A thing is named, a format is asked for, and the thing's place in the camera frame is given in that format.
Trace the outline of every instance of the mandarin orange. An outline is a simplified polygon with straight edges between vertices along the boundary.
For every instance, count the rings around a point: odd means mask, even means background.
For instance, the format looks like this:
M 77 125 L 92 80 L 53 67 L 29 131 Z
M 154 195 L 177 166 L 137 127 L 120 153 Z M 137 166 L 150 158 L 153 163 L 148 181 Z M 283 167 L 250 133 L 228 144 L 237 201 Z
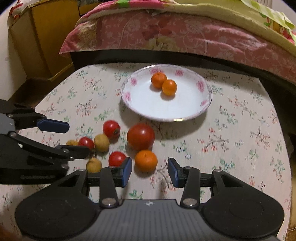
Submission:
M 137 153 L 135 164 L 142 172 L 152 172 L 157 166 L 157 157 L 150 150 L 142 150 Z
M 157 72 L 151 77 L 151 83 L 155 88 L 161 89 L 163 82 L 166 81 L 168 78 L 164 73 Z
M 166 80 L 162 86 L 163 93 L 168 96 L 173 96 L 177 91 L 177 84 L 173 80 Z

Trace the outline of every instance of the red tomato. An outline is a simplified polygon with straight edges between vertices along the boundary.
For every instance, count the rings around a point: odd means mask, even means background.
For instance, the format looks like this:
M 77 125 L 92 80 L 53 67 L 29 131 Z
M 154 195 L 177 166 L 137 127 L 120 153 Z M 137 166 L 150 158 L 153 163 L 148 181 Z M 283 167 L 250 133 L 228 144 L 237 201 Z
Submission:
M 155 134 L 149 125 L 139 123 L 129 129 L 126 138 L 133 149 L 140 151 L 152 147 Z
M 109 166 L 119 167 L 125 158 L 126 158 L 126 155 L 123 154 L 122 152 L 119 152 L 119 151 L 112 152 L 108 160 Z
M 108 120 L 103 125 L 103 132 L 109 139 L 118 138 L 120 135 L 120 126 L 116 121 Z
M 90 150 L 94 149 L 94 142 L 92 139 L 89 139 L 88 137 L 81 137 L 79 142 L 79 146 L 87 146 Z

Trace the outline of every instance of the white plate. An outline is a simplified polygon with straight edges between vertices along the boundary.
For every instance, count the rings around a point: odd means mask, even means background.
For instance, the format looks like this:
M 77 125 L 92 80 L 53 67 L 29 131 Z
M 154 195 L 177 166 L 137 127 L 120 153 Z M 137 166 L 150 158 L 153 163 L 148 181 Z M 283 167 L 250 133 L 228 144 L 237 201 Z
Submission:
M 155 89 L 151 77 L 163 72 L 177 84 L 174 97 Z M 193 119 L 207 110 L 212 89 L 196 72 L 181 66 L 158 64 L 134 72 L 121 87 L 121 98 L 132 111 L 150 120 L 173 122 Z

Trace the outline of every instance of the yellow fruit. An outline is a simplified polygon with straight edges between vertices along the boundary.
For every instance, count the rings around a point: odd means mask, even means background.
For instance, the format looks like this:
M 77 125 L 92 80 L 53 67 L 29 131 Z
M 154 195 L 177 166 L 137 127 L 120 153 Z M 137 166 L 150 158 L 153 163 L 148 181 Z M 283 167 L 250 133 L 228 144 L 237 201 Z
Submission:
M 94 138 L 94 145 L 97 151 L 106 152 L 109 150 L 110 142 L 105 134 L 99 134 Z
M 66 142 L 66 145 L 69 145 L 69 146 L 78 146 L 78 141 L 76 141 L 76 140 L 68 140 Z
M 102 167 L 102 162 L 94 157 L 91 158 L 86 164 L 86 169 L 89 173 L 100 172 Z

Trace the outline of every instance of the pink floral bedspread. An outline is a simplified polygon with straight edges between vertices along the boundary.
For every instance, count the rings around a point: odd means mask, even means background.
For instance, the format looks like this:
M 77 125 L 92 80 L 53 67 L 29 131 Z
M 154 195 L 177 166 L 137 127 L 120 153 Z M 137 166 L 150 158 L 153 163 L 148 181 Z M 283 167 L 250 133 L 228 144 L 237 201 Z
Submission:
M 296 58 L 248 31 L 208 17 L 135 10 L 83 22 L 60 54 L 102 49 L 195 53 L 267 70 L 296 85 Z

